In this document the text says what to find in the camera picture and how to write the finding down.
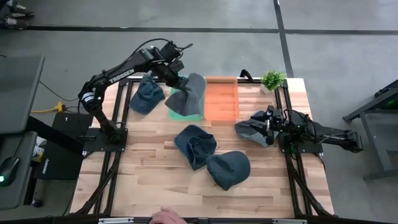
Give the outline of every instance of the concrete floor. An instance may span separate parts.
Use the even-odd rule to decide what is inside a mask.
[[[398,2],[390,0],[279,0],[286,29],[398,29]],[[24,0],[37,12],[31,24],[129,27],[277,28],[271,0]],[[141,42],[164,37],[184,53],[184,73],[238,76],[248,69],[260,77],[285,71],[279,34],[55,32],[0,30],[0,54],[44,55],[41,81],[64,98],[75,98],[82,84],[123,61]],[[326,175],[335,213],[340,217],[398,222],[398,179],[364,182],[379,168],[358,121],[341,119],[398,78],[397,36],[288,35],[295,77],[304,78],[314,120],[325,126],[354,128],[364,152],[352,154],[324,145]],[[35,110],[60,100],[39,86]],[[68,102],[75,106],[77,102]],[[54,114],[38,116],[51,124]],[[0,212],[0,220],[61,215],[75,182],[48,181],[45,206]]]

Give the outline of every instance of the wooden table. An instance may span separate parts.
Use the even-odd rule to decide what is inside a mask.
[[[293,109],[311,115],[303,79],[289,78],[288,84]],[[161,86],[168,97],[170,88]],[[137,87],[138,83],[135,83],[133,94]],[[117,85],[113,85],[106,91],[103,107],[109,118],[117,88]],[[275,94],[265,95],[258,84],[239,84],[238,92],[238,121],[249,119],[256,111],[265,110],[267,105],[276,106]],[[280,95],[285,106],[283,93]],[[234,123],[171,121],[164,102],[160,102],[147,116],[130,110],[127,124],[129,137],[119,166],[112,216],[149,217],[161,207],[169,207],[182,217],[293,217],[285,158],[277,143],[273,147],[263,148],[255,142],[242,139],[236,135]],[[229,151],[245,153],[251,163],[249,178],[224,191],[214,183],[205,167],[193,171],[173,144],[174,137],[188,124],[201,126],[215,136],[218,145],[216,154]],[[93,125],[98,126],[98,123],[94,121]],[[81,208],[97,187],[103,157],[103,152],[96,152],[83,161],[71,212]],[[325,172],[319,158],[303,154],[303,164],[308,187],[325,209],[333,213]],[[300,190],[298,194],[300,208],[304,211]],[[107,195],[106,189],[102,208]]]

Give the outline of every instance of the orange tray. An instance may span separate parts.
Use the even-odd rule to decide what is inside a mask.
[[[237,79],[235,77],[206,77],[205,119],[234,121],[238,117]]]

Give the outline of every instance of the green tray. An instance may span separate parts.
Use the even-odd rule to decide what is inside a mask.
[[[181,91],[181,90],[176,90],[176,89],[172,88],[172,94],[177,91]],[[182,115],[179,115],[178,113],[172,111],[171,109],[169,109],[169,117],[171,120],[174,120],[174,121],[201,121],[203,119],[203,115],[204,115],[204,111],[205,111],[205,95],[202,96],[199,104],[200,104],[201,114],[182,116]]]

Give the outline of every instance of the small plant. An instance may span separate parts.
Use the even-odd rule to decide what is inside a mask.
[[[285,75],[282,72],[269,71],[267,75],[264,75],[260,81],[269,90],[275,90],[280,87],[285,79]]]

